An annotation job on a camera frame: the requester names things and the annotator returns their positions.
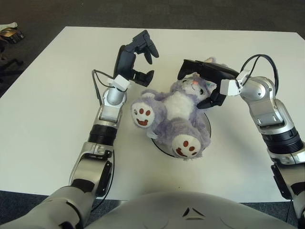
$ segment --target silver robot arm segment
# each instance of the silver robot arm segment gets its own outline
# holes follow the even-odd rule
[[[25,216],[1,225],[1,229],[78,229],[83,228],[96,197],[109,188],[113,142],[122,115],[126,93],[110,88],[103,95],[88,142],[70,176],[69,186],[62,187]]]
[[[271,169],[282,196],[293,199],[299,224],[305,224],[305,144],[284,104],[275,97],[275,85],[265,77],[249,77],[243,70],[236,80],[222,80],[220,92],[240,95],[267,145]]]

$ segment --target white table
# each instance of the white table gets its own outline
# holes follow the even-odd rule
[[[0,99],[0,190],[49,195],[68,184],[99,107],[91,70],[112,74],[117,52],[141,29],[66,27]],[[253,54],[270,55],[279,72],[277,97],[305,138],[305,42],[296,33],[148,30],[160,58],[135,69],[155,70],[149,88],[168,91],[183,59],[218,58],[240,70]],[[267,61],[253,75],[273,78]],[[246,103],[227,97],[208,111],[212,143],[193,161],[169,157],[136,128],[130,104],[144,87],[133,84],[115,141],[110,199],[164,190],[205,192],[237,202],[283,201],[266,146]]]

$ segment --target white fur belly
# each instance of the white fur belly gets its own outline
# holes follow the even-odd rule
[[[189,119],[194,109],[193,101],[181,92],[175,92],[173,95],[164,100],[167,109],[167,118],[185,118]]]

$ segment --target plush cat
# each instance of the plush cat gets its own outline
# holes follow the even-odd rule
[[[167,145],[172,156],[201,157],[211,140],[203,119],[204,110],[196,105],[209,97],[214,88],[214,83],[194,73],[176,81],[169,93],[145,90],[131,105],[133,121],[147,129],[148,137]]]

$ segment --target gray carpet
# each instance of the gray carpet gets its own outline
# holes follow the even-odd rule
[[[5,55],[25,69],[65,26],[293,31],[305,38],[304,0],[1,0],[0,24],[16,21],[25,39]],[[0,97],[18,76],[4,77]],[[44,196],[0,191],[0,224],[27,213]],[[105,201],[90,222],[117,205]],[[285,220],[289,203],[247,204]],[[296,226],[291,208],[288,222]]]

